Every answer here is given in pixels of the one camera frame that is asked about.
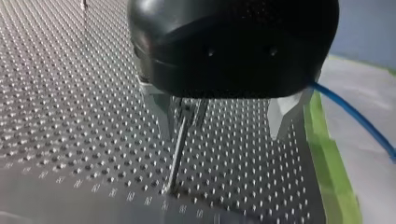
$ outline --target green tape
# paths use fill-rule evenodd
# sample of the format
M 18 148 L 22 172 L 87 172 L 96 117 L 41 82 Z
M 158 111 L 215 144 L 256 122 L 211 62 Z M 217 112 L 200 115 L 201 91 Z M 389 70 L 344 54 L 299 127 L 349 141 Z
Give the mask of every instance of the green tape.
M 304 109 L 305 131 L 328 224 L 361 224 L 361 211 L 335 141 L 329 136 L 320 95 Z

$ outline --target perforated metal plate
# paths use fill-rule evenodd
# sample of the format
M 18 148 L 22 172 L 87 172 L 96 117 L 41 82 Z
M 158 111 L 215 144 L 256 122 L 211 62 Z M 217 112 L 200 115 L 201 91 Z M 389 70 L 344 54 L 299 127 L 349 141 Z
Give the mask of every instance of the perforated metal plate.
M 176 198 L 163 195 L 175 143 L 139 95 L 125 9 L 0 1 L 0 211 L 32 223 L 324 222 L 304 122 L 273 141 L 265 100 L 211 101 Z

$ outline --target metal rod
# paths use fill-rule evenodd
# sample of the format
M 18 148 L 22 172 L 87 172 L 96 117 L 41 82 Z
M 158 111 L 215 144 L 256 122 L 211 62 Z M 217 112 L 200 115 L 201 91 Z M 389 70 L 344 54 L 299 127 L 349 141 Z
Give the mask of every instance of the metal rod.
M 198 109 L 197 109 L 197 112 L 195 115 L 194 124 L 196 127 L 200 128 L 200 129 L 202 129 L 202 125 L 204 123 L 205 114 L 206 114 L 208 104 L 209 104 L 209 100 L 207 100 L 207 99 L 200 100 L 199 104 L 198 104 Z
M 172 162 L 171 174 L 169 175 L 168 184 L 165 188 L 167 193 L 171 193 L 175 187 L 178 168 L 180 167 L 181 155 L 183 152 L 184 145 L 186 144 L 187 130 L 188 127 L 188 118 L 184 117 L 183 122 L 181 123 L 180 129 L 178 131 L 176 149 L 174 153 L 174 158 Z

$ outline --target black plastic cover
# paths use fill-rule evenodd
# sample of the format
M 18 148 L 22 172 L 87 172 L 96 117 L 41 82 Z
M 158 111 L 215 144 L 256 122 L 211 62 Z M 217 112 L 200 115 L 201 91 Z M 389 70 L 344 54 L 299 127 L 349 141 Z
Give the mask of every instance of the black plastic cover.
M 273 98 L 313 81 L 337 0 L 131 0 L 141 76 L 178 97 Z

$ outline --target blue cable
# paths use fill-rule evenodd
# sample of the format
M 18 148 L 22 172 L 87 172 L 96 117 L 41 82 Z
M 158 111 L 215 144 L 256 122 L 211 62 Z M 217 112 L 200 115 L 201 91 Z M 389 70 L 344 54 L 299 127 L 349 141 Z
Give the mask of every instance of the blue cable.
M 359 113 L 358 110 L 356 110 L 352 105 L 350 105 L 339 95 L 335 94 L 333 91 L 327 89 L 326 87 L 318 84 L 317 82 L 312 83 L 311 87 L 314 90 L 321 92 L 323 95 L 326 95 L 335 103 L 343 107 L 344 110 L 355 120 L 357 120 L 358 123 L 360 123 L 361 126 L 363 126 L 363 128 L 365 128 L 367 132 L 369 132 L 373 136 L 373 138 L 379 143 L 379 145 L 381 145 L 388 152 L 393 162 L 396 162 L 396 148 L 393 147 L 390 144 L 390 142 L 387 140 L 387 138 L 385 138 L 385 136 L 379 130 L 377 130 L 376 127 L 367 118 L 365 118 L 361 113 Z

